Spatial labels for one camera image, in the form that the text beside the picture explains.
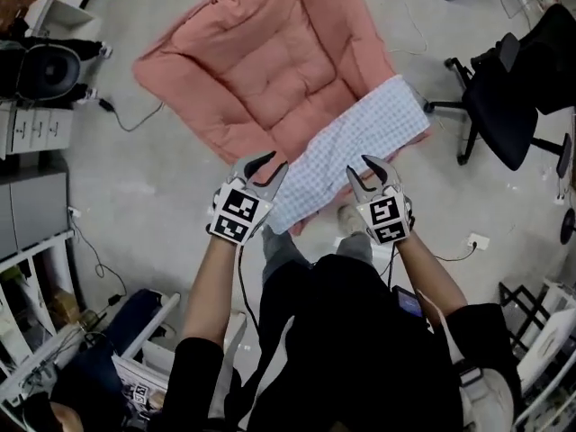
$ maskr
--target chair armrest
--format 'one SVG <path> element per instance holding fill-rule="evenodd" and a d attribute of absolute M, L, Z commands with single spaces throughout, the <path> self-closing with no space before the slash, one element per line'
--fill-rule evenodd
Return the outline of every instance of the chair armrest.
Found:
<path fill-rule="evenodd" d="M 507 33 L 501 41 L 496 42 L 496 47 L 490 48 L 484 54 L 472 58 L 470 63 L 472 68 L 477 70 L 477 67 L 488 59 L 497 59 L 507 72 L 512 70 L 518 53 L 520 52 L 520 41 L 512 34 Z"/>

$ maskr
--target towel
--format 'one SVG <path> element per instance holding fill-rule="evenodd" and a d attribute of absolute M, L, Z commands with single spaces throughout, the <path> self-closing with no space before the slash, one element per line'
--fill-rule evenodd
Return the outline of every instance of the towel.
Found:
<path fill-rule="evenodd" d="M 267 219 L 274 233 L 329 204 L 348 184 L 346 167 L 368 167 L 363 154 L 387 158 L 429 126 L 402 76 L 382 83 L 318 133 L 291 165 Z"/>

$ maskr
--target shoe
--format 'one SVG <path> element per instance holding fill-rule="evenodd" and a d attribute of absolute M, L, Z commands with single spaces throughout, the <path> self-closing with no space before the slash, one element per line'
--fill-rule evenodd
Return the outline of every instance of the shoe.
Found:
<path fill-rule="evenodd" d="M 102 59 L 109 59 L 110 56 L 112 55 L 113 48 L 104 41 L 102 41 L 101 43 L 102 47 L 100 48 L 99 56 Z"/>
<path fill-rule="evenodd" d="M 98 100 L 98 90 L 96 88 L 87 88 L 86 94 L 82 99 L 76 101 L 77 104 L 86 104 L 89 101 Z"/>
<path fill-rule="evenodd" d="M 346 236 L 355 232 L 366 232 L 366 223 L 352 205 L 344 205 L 337 211 L 338 226 Z"/>

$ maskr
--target concrete floor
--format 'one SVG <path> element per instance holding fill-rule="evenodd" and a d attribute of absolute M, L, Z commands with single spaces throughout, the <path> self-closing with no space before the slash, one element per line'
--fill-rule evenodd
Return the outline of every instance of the concrete floor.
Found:
<path fill-rule="evenodd" d="M 182 12 L 200 0 L 91 0 L 88 10 L 103 17 L 101 39 L 114 46 L 95 86 L 113 98 L 126 125 L 153 110 L 158 100 L 141 89 L 131 73 L 132 61 Z M 457 56 L 467 62 L 492 47 L 506 32 L 518 37 L 527 30 L 521 13 L 509 20 L 499 0 L 366 0 L 388 50 L 427 52 L 392 54 L 398 72 L 429 99 L 456 100 L 462 88 L 442 61 Z M 556 160 L 532 148 L 524 165 L 511 172 L 478 141 L 467 166 L 458 166 L 464 117 L 444 115 L 443 127 L 431 118 L 433 134 L 404 149 L 394 165 L 414 202 L 416 230 L 442 257 L 461 257 L 471 232 L 490 238 L 486 251 L 463 262 L 445 263 L 470 302 L 493 299 L 499 281 L 541 280 L 554 276 L 566 255 L 558 241 L 567 208 L 554 198 L 567 185 L 555 176 Z M 558 142 L 571 128 L 571 111 L 541 117 L 536 136 Z M 83 214 L 77 221 L 102 260 L 121 274 L 129 289 L 153 287 L 186 293 L 208 243 L 204 226 L 207 207 L 228 168 L 169 109 L 131 134 L 95 105 L 80 108 L 72 143 L 65 155 L 70 167 L 70 197 Z M 310 259 L 334 250 L 338 234 L 335 213 L 322 213 L 295 241 Z M 243 273 L 254 308 L 260 296 L 264 265 L 259 236 L 245 252 Z M 81 285 L 94 309 L 121 288 L 110 275 L 99 279 L 95 259 L 86 245 L 76 246 Z M 383 270 L 385 262 L 376 261 Z M 398 260 L 393 281 L 407 277 Z M 239 287 L 235 305 L 243 308 Z M 238 354 L 248 373 L 257 351 Z"/>

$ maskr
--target cushion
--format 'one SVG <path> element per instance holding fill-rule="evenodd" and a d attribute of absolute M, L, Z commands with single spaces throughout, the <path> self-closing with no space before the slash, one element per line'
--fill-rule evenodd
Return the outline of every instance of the cushion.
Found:
<path fill-rule="evenodd" d="M 394 75 L 364 0 L 204 0 L 133 71 L 229 164 L 293 162 Z"/>

